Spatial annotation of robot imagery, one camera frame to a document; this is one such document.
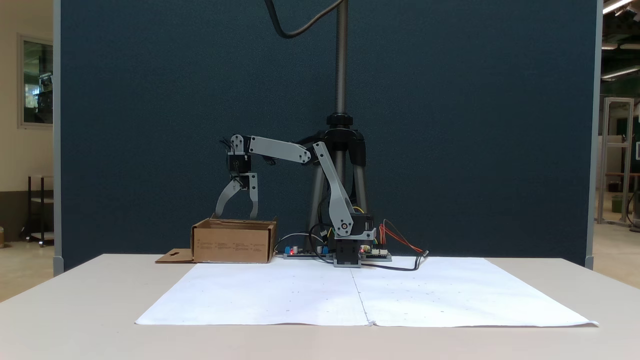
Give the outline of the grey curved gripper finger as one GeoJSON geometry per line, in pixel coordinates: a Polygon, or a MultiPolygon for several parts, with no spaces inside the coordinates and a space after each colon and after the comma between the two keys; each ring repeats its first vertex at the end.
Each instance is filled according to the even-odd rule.
{"type": "Polygon", "coordinates": [[[230,182],[224,187],[220,195],[218,196],[215,204],[215,219],[220,219],[226,204],[230,201],[235,194],[245,189],[245,185],[238,180],[237,177],[231,178],[230,182]]]}

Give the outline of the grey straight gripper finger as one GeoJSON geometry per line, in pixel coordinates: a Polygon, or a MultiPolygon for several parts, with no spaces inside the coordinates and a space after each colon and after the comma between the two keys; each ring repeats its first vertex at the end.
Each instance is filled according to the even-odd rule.
{"type": "Polygon", "coordinates": [[[253,203],[249,218],[255,220],[258,216],[259,209],[259,192],[258,192],[258,174],[250,173],[249,178],[249,198],[253,203]]]}

